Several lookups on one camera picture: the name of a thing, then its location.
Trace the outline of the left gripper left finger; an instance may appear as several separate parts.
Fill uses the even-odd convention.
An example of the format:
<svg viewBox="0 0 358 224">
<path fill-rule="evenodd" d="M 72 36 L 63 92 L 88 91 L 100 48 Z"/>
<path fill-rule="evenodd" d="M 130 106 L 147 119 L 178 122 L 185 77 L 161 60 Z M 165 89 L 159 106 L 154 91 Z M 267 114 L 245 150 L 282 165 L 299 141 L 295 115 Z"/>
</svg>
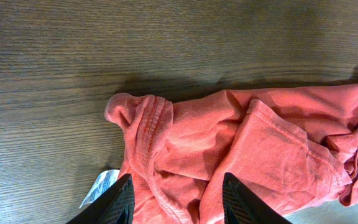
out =
<svg viewBox="0 0 358 224">
<path fill-rule="evenodd" d="M 134 207 L 132 176 L 125 174 L 67 224 L 132 224 Z"/>
</svg>

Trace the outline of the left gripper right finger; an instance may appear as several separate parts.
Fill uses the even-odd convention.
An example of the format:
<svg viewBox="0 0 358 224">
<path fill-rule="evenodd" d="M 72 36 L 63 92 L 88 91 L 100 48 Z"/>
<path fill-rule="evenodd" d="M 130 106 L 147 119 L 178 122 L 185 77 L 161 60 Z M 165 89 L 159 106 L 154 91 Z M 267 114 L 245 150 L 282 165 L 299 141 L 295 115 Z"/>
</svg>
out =
<svg viewBox="0 0 358 224">
<path fill-rule="evenodd" d="M 230 172 L 224 174 L 223 209 L 225 224 L 291 224 Z"/>
</svg>

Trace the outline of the red orange printed t-shirt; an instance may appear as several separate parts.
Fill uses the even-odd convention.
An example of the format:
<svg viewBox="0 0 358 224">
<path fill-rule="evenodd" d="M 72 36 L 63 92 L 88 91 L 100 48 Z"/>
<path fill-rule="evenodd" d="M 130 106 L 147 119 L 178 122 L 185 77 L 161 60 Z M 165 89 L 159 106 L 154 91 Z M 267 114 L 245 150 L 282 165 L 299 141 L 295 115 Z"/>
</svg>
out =
<svg viewBox="0 0 358 224">
<path fill-rule="evenodd" d="M 222 223 L 227 172 L 281 215 L 358 204 L 358 84 L 222 90 L 179 103 L 118 93 L 104 114 L 123 131 L 124 160 L 98 176 L 85 207 L 129 174 L 134 223 Z"/>
</svg>

